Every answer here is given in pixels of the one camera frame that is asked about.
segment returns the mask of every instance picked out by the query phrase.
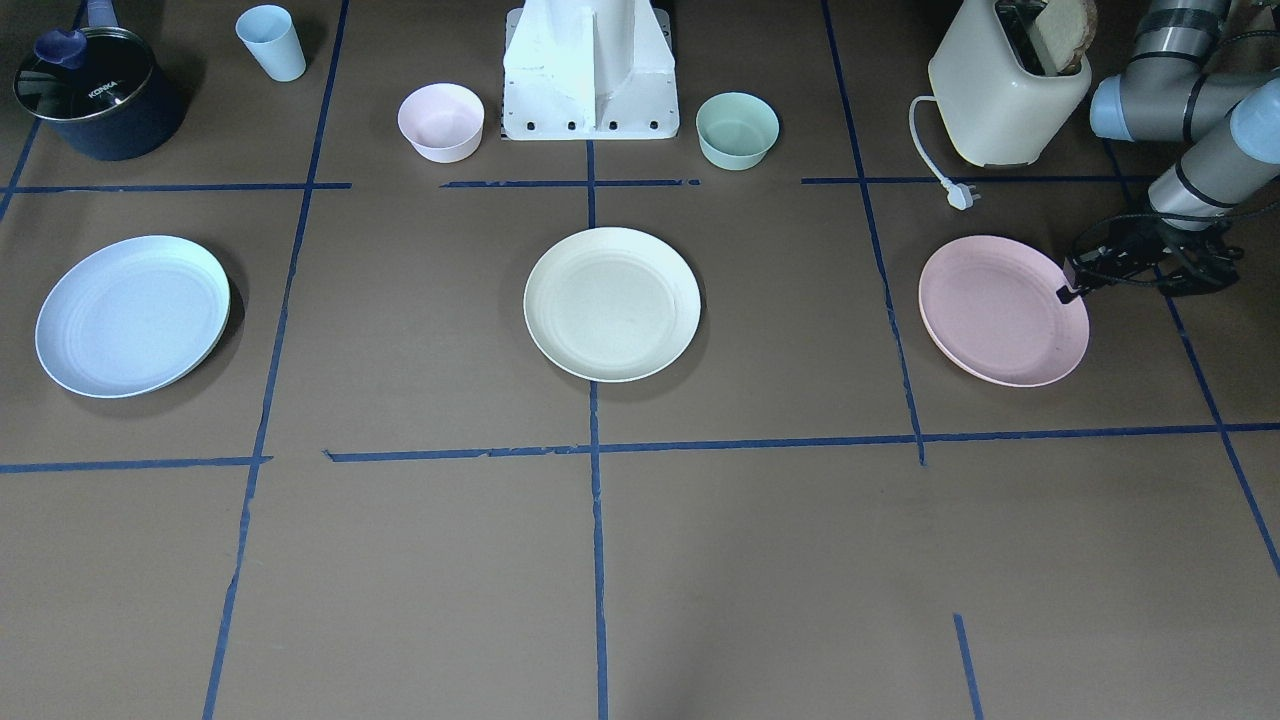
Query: pot handle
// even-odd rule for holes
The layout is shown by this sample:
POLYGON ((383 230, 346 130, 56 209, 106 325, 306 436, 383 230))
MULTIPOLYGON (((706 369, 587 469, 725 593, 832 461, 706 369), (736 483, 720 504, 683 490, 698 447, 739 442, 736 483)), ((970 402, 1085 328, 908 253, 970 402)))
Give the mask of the pot handle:
POLYGON ((111 0, 88 0, 84 9, 88 15, 86 27, 120 27, 115 19, 115 4, 111 0))

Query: blue tape line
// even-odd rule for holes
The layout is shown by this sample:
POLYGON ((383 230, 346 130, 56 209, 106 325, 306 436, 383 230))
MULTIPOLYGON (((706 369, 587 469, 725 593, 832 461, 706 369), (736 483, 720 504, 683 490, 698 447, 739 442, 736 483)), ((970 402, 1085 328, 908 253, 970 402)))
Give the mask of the blue tape line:
MULTIPOLYGON (((1107 160, 1111 161, 1111 172, 1114 172, 1116 178, 1120 181, 1120 195, 1124 196, 1125 208, 1133 208, 1133 193, 1129 192, 1130 178, 1126 178, 1124 176, 1124 170, 1120 169, 1120 158, 1116 156, 1116 151, 1115 147, 1111 145, 1111 141, 1106 138, 1100 138, 1100 140, 1102 141, 1102 151, 1106 152, 1107 160)), ((1156 179, 1155 177, 1146 181, 1133 178, 1133 182, 1151 183, 1155 179, 1156 179)))
POLYGON ((61 192, 246 192, 259 190, 351 190, 349 182, 259 182, 212 184, 68 184, 14 188, 18 195, 56 195, 61 192))
POLYGON ((248 470, 248 480, 244 483, 244 502, 241 505, 239 536, 236 546, 236 569, 232 571, 232 580, 227 584, 227 594, 223 597, 223 616, 218 623, 218 643, 214 646, 214 666, 209 673, 209 689, 205 691, 205 710, 201 715, 204 720, 212 720, 214 705, 218 702, 218 685, 223 676, 223 661, 227 659, 227 643, 232 632, 232 614, 236 610, 236 593, 239 591, 239 574, 244 568, 244 547, 248 544, 250 503, 257 493, 257 470, 255 465, 248 470))
MULTIPOLYGON (((1155 176, 952 176, 956 182, 982 182, 982 183, 1124 183, 1124 182, 1151 182, 1155 176)), ((886 177, 831 177, 831 178, 800 178, 800 184, 937 184, 938 178, 933 176, 886 176, 886 177)))
POLYGON ((1155 425, 1135 428, 1078 428, 1064 430, 993 430, 984 433, 925 433, 925 442, 987 442, 996 439, 1070 439, 1103 437, 1184 436, 1216 433, 1217 425, 1155 425))
POLYGON ((609 652, 604 625, 604 518, 600 509, 600 397, 591 380, 591 516, 595 520, 595 697, 599 720, 609 720, 609 652))
POLYGON ((471 457, 531 457, 540 455, 586 455, 586 445, 553 445, 541 447, 471 447, 465 450, 407 450, 398 452, 330 452, 333 462, 404 462, 410 460, 458 460, 471 457))
POLYGON ((586 181, 453 181, 440 187, 447 190, 484 187, 586 187, 586 181))
POLYGON ((863 436, 777 439, 710 439, 602 445, 600 452, 667 452, 687 450, 763 450, 778 447, 851 447, 859 445, 911 445, 916 436, 863 436))
MULTIPOLYGON (((682 179, 617 179, 617 181, 453 181, 442 184, 444 190, 476 190, 495 187, 680 187, 685 184, 682 179)), ((689 184, 700 184, 699 181, 689 181, 689 184)))
POLYGON ((678 187, 685 184, 682 179, 652 179, 652 181, 595 181, 596 187, 678 187))
POLYGON ((91 470, 150 470, 173 468, 246 468, 269 462, 269 456, 256 457, 172 457, 151 460, 99 460, 83 462, 15 462, 0 465, 0 475, 26 473, 83 473, 91 470))
POLYGON ((1280 423, 1226 423, 1222 427, 1230 433, 1266 433, 1280 430, 1280 423))
MULTIPOLYGON (((311 211, 311 193, 315 184, 316 169, 320 165, 320 149, 324 145, 324 131, 329 117, 329 102, 333 99, 333 86, 338 74, 338 56, 342 53, 342 40, 347 31, 347 9, 351 0, 342 0, 342 9, 338 12, 338 28, 334 33, 333 53, 329 58, 329 77, 325 79, 324 100, 320 102, 320 118, 316 122, 316 137, 311 147, 311 167, 307 170, 306 188, 302 191, 302 208, 298 211, 298 228, 293 236, 293 254, 289 258, 289 272, 284 281, 284 293, 280 300, 280 315, 275 325, 275 342, 271 348, 271 364, 266 375, 266 388, 262 393, 262 418, 259 421, 257 436, 253 441, 253 455, 262 455, 266 446, 266 429, 271 419, 271 404, 275 397, 275 382, 280 369, 280 355, 284 350, 284 332, 289 318, 289 295, 293 292, 293 278, 298 269, 298 255, 302 252, 302 238, 306 234, 307 215, 311 211)), ((239 589, 239 575, 244 566, 244 547, 248 542, 250 505, 257 492, 259 465, 253 465, 248 471, 248 480, 244 487, 244 503, 241 509, 239 544, 236 552, 236 570, 232 580, 227 585, 227 596, 223 600, 223 619, 218 628, 218 644, 214 650, 214 664, 209 671, 209 689, 205 693, 205 710, 202 720, 212 720, 214 707, 218 702, 218 685, 221 682, 223 660, 227 655, 227 642, 230 637, 232 615, 236 610, 236 593, 239 589)))
POLYGON ((586 141, 586 227, 595 227, 595 142, 591 140, 586 141))
MULTIPOLYGON (((867 172, 863 168, 863 152, 858 145, 858 131, 854 127, 854 111, 849 102, 849 90, 845 87, 845 70, 840 61, 840 49, 836 45, 836 27, 831 22, 831 5, 827 0, 822 0, 822 17, 827 23, 827 42, 831 46, 831 61, 836 70, 836 83, 840 86, 840 101, 845 110, 845 127, 849 129, 849 146, 854 151, 854 168, 858 170, 859 178, 865 178, 867 172)), ((870 232, 872 237, 872 251, 876 255, 876 270, 881 275, 881 283, 884 287, 884 311, 888 315, 890 329, 893 331, 893 343, 897 346, 897 361, 902 369, 902 391, 906 396, 906 409, 911 416, 911 430, 915 433, 915 446, 916 452, 920 456, 920 465, 925 464, 924 460, 924 438, 920 433, 920 418, 915 409, 915 393, 911 392, 911 373, 906 366, 906 352, 902 348, 902 334, 897 328, 897 313, 893 310, 893 291, 888 284, 888 272, 884 269, 884 255, 881 252, 879 233, 876 229, 876 211, 872 209, 872 195, 867 188, 867 183, 859 183, 859 190, 863 193, 863 209, 867 213, 867 229, 870 232)))
POLYGON ((1178 336, 1183 341, 1183 348, 1187 351, 1187 359, 1190 360, 1192 370, 1196 372, 1196 382, 1199 383, 1201 393, 1204 396, 1204 404, 1208 405, 1210 415, 1213 416, 1213 424, 1217 427, 1219 437, 1222 438, 1222 448, 1226 451, 1226 457, 1231 462, 1231 469, 1235 470, 1235 480, 1240 484, 1240 492, 1244 493, 1244 501, 1249 506, 1249 512, 1253 514, 1253 523, 1258 528, 1258 534, 1262 536, 1262 544, 1266 547, 1267 556, 1271 559, 1271 568, 1275 570, 1276 575, 1280 575, 1280 552, 1276 551, 1276 543, 1271 538, 1271 530, 1267 529, 1267 521, 1262 516, 1262 509, 1258 507, 1258 501, 1253 496, 1253 488, 1249 487, 1249 479, 1245 477, 1244 468, 1240 465, 1240 459, 1235 454, 1235 446, 1231 445, 1231 434, 1228 432, 1226 424, 1222 423, 1222 415, 1219 413, 1217 402, 1213 400, 1213 393, 1208 388, 1208 380, 1204 378, 1204 372, 1196 356, 1196 348, 1192 346, 1190 334, 1183 324, 1183 316, 1178 311, 1178 305, 1174 302, 1174 299, 1166 297, 1165 304, 1169 306, 1169 314, 1174 319, 1174 327, 1178 328, 1178 336))
POLYGON ((5 188, 4 197, 0 197, 0 220, 4 220, 5 213, 9 211, 9 201, 13 200, 13 196, 17 192, 18 178, 22 177, 22 170, 27 167, 27 158, 31 156, 31 146, 36 143, 37 132, 40 132, 38 119, 32 120, 31 123, 31 132, 27 133, 27 141, 22 146, 22 154, 18 155, 18 164, 13 167, 13 174, 9 176, 9 186, 5 188))
MULTIPOLYGON (((1249 423, 1225 425, 1231 432, 1275 432, 1280 423, 1249 423)), ((472 457, 530 457, 548 455, 586 455, 599 452, 616 455, 628 452, 672 452, 694 450, 764 450, 788 447, 855 447, 870 445, 914 445, 918 441, 933 442, 992 442, 1023 439, 1080 439, 1108 437, 1144 436, 1185 436, 1217 433, 1217 425, 1155 425, 1130 428, 1075 428, 1048 430, 992 430, 979 433, 922 433, 886 436, 845 436, 845 437, 805 437, 805 438, 756 438, 756 439, 705 439, 705 441, 664 441, 664 442, 616 442, 591 445, 548 445, 527 447, 468 447, 458 450, 406 450, 392 452, 332 452, 325 450, 325 457, 333 462, 398 462, 412 460, 451 460, 472 457)))
POLYGON ((973 657, 969 655, 969 635, 964 630, 964 618, 955 612, 951 619, 956 625, 956 642, 960 643, 960 660, 964 661, 964 679, 969 685, 969 705, 973 706, 973 717, 983 720, 982 697, 978 694, 978 676, 973 673, 973 657))

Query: plate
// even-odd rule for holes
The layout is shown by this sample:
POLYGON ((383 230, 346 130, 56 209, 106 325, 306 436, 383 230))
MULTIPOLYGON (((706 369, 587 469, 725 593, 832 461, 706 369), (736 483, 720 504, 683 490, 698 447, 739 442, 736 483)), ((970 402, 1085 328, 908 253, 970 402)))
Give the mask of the plate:
POLYGON ((920 315, 938 348, 1010 387, 1065 378, 1089 345, 1084 301, 1062 305, 1062 269, 1033 247, 975 234, 943 245, 920 273, 920 315))
POLYGON ((198 365, 229 311, 227 273, 207 250, 165 234, 123 240, 58 281, 36 320, 36 355, 72 392, 142 395, 198 365))
POLYGON ((561 369, 602 383, 637 380, 672 364, 700 316, 689 264, 630 228, 566 237, 525 284, 525 324, 538 348, 561 369))

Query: black pot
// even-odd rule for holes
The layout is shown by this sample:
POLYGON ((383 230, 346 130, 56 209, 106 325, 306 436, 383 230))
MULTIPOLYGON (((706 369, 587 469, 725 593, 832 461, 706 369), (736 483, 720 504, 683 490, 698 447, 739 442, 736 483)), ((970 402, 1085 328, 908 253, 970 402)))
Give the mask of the black pot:
POLYGON ((13 81, 18 101, 76 150, 97 160, 137 158, 182 124, 187 108, 141 37, 118 27, 86 28, 81 67, 29 55, 13 81))

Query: cup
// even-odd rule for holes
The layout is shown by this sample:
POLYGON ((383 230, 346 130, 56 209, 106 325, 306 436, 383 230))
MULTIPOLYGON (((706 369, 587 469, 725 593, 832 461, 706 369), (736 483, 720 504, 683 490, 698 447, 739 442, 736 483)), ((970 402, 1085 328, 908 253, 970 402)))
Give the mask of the cup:
POLYGON ((244 10, 236 20, 236 35, 276 82, 297 79, 307 69, 293 18, 279 5, 259 5, 244 10))
POLYGON ((480 146, 484 102, 461 85, 439 82, 411 92, 396 120, 419 155, 457 163, 480 146))
POLYGON ((755 167, 778 141, 777 113, 745 92, 722 92, 703 102, 695 124, 703 155, 724 170, 755 167))

